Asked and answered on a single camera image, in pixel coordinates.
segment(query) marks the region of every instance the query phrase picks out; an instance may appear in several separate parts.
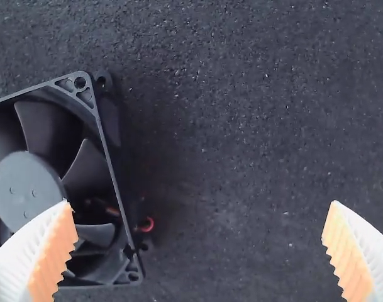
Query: black carpet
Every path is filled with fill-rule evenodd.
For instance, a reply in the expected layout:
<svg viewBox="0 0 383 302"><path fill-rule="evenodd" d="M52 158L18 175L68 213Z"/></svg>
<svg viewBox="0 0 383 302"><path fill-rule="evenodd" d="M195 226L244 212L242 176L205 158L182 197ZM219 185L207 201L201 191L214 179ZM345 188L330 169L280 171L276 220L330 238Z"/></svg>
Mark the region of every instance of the black carpet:
<svg viewBox="0 0 383 302"><path fill-rule="evenodd" d="M330 201L383 232L383 1L0 0L0 96L103 68L158 242L57 301L341 301Z"/></svg>

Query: fan blade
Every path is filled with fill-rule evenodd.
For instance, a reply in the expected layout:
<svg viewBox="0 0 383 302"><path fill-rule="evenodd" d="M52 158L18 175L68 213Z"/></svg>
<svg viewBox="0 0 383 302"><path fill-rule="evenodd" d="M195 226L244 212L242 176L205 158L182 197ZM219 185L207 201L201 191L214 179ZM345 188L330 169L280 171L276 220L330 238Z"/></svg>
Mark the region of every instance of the fan blade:
<svg viewBox="0 0 383 302"><path fill-rule="evenodd" d="M62 181L74 198L104 194L113 188L106 159L88 139L82 141L77 157Z"/></svg>
<svg viewBox="0 0 383 302"><path fill-rule="evenodd" d="M24 150L25 142L15 116L0 111L0 160L11 152Z"/></svg>
<svg viewBox="0 0 383 302"><path fill-rule="evenodd" d="M78 237L98 245L100 247L108 247L113 241L115 227L112 223L104 225L75 225Z"/></svg>
<svg viewBox="0 0 383 302"><path fill-rule="evenodd" d="M79 148L80 121L53 103L18 101L14 107L28 150L43 157L63 175Z"/></svg>

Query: computer fan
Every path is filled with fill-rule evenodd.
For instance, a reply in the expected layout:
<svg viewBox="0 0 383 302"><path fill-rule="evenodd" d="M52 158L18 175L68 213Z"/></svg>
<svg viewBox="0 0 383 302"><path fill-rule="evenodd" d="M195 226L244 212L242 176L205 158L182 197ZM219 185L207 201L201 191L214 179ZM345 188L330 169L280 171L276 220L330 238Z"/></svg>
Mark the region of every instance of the computer fan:
<svg viewBox="0 0 383 302"><path fill-rule="evenodd" d="M138 250L147 217L125 187L122 108L112 87L106 72L74 72L0 99L0 245L68 199L79 241L62 287L144 277Z"/></svg>

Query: fan mounting hole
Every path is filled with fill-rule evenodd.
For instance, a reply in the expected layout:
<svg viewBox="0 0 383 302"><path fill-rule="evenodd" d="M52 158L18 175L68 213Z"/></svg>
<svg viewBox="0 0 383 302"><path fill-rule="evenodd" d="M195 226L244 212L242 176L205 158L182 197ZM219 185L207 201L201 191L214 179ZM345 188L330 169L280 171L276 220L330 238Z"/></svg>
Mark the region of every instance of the fan mounting hole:
<svg viewBox="0 0 383 302"><path fill-rule="evenodd" d="M106 78L105 77L98 77L97 80L96 80L96 84L99 87L104 88L106 86Z"/></svg>
<svg viewBox="0 0 383 302"><path fill-rule="evenodd" d="M149 250L149 246L146 243L141 243L140 250L146 252Z"/></svg>
<svg viewBox="0 0 383 302"><path fill-rule="evenodd" d="M135 274L134 272L131 272L128 274L128 280L130 280L131 282L138 281L139 278L140 277L137 274Z"/></svg>
<svg viewBox="0 0 383 302"><path fill-rule="evenodd" d="M76 89L83 89L86 86L86 80L83 77L78 77L74 81L74 86Z"/></svg>

